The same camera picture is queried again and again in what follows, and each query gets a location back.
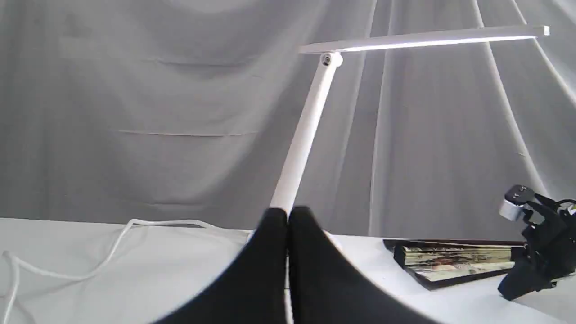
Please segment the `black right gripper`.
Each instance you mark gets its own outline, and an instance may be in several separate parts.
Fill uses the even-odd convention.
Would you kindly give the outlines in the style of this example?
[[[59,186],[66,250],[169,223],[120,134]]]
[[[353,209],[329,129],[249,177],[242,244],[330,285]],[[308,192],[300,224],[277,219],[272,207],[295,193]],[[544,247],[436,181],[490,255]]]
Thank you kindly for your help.
[[[506,300],[554,288],[552,279],[575,273],[575,201],[559,202],[536,194],[528,201],[531,212],[524,217],[528,225],[522,232],[529,258],[517,260],[498,285]]]

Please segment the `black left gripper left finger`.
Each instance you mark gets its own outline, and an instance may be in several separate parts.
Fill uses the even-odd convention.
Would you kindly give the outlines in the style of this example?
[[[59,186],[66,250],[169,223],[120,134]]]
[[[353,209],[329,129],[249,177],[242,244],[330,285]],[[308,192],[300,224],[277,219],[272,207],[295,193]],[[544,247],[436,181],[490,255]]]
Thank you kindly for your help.
[[[286,211],[268,208],[234,261],[159,324],[285,324]]]

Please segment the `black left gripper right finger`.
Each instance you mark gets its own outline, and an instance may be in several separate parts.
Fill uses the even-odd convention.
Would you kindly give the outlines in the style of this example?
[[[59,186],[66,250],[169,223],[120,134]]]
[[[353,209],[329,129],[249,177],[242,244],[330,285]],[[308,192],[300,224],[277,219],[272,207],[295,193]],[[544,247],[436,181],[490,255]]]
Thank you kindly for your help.
[[[288,218],[289,285],[295,324],[433,324],[366,278],[331,242],[310,208]]]

